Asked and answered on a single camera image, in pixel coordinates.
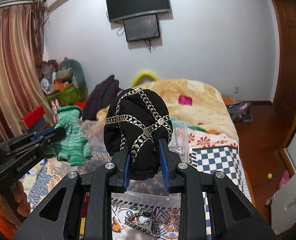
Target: blue and white checkered fabric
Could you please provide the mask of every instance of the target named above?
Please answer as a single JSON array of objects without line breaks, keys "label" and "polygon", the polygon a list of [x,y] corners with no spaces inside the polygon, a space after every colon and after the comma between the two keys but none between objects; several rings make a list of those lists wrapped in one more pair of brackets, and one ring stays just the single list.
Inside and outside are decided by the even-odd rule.
[{"label": "blue and white checkered fabric", "polygon": [[[214,174],[216,171],[224,172],[244,192],[245,176],[238,149],[231,146],[192,149],[191,165],[198,171]],[[210,216],[208,199],[203,192],[207,240],[211,240]]]}]

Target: beige blanket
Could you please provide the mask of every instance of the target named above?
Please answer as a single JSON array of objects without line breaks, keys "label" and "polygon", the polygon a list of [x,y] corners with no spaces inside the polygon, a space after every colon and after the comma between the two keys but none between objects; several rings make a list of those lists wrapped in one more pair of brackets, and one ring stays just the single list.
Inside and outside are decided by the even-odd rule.
[{"label": "beige blanket", "polygon": [[[238,140],[237,132],[230,119],[220,92],[211,85],[187,79],[158,80],[140,85],[141,88],[155,91],[165,101],[170,117],[198,125],[208,133],[225,133]],[[178,97],[192,98],[192,106],[180,105]],[[108,108],[97,113],[98,120],[105,120]]]}]

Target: black hat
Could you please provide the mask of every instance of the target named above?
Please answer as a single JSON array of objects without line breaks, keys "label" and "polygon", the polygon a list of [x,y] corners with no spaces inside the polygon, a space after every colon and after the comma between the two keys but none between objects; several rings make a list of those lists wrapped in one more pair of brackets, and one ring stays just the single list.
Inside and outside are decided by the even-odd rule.
[{"label": "black hat", "polygon": [[171,135],[166,104],[149,89],[126,89],[109,107],[104,143],[110,156],[128,147],[132,157],[131,179],[145,180],[158,173],[158,140],[165,138],[169,143]]}]

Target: wooden door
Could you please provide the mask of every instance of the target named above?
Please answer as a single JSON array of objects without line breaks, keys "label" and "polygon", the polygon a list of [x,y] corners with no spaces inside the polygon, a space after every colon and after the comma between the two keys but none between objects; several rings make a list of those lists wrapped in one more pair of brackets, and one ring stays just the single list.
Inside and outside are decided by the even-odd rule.
[{"label": "wooden door", "polygon": [[296,4],[273,0],[279,28],[280,62],[273,108],[287,127],[296,116]]}]

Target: orange sleeve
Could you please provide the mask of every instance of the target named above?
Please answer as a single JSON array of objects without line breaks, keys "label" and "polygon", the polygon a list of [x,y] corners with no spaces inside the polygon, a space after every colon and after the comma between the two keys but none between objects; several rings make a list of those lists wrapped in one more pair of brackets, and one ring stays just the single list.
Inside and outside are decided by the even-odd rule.
[{"label": "orange sleeve", "polygon": [[15,225],[5,221],[2,217],[0,217],[0,231],[8,240],[11,240],[13,234],[17,231],[17,228]]}]

